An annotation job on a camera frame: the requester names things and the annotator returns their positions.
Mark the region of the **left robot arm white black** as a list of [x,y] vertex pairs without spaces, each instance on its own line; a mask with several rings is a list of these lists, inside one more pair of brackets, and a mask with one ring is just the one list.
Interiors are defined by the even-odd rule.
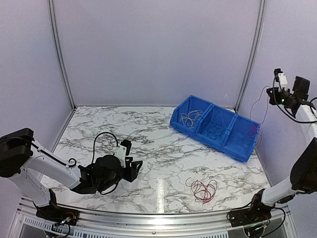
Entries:
[[0,139],[0,176],[12,181],[33,200],[40,214],[59,220],[63,213],[56,195],[46,188],[31,171],[42,173],[78,194],[107,195],[121,180],[133,182],[143,164],[129,155],[129,140],[116,142],[112,155],[94,158],[87,166],[78,165],[74,158],[68,161],[45,149],[34,139],[34,132],[24,128]]

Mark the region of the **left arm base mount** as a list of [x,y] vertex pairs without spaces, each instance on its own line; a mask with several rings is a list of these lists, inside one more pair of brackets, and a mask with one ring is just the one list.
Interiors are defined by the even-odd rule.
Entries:
[[55,222],[57,224],[61,224],[62,221],[65,221],[63,224],[69,224],[71,226],[75,226],[79,217],[78,210],[69,209],[65,207],[59,207],[59,206],[37,207],[36,206],[36,209],[37,209],[37,212],[36,212],[37,217]]

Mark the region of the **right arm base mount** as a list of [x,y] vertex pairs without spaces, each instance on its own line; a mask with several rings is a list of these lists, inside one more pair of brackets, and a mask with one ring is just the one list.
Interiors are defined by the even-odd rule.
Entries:
[[227,213],[227,220],[232,227],[245,226],[271,219],[271,213],[262,214],[255,211],[250,211],[248,208],[231,210]]

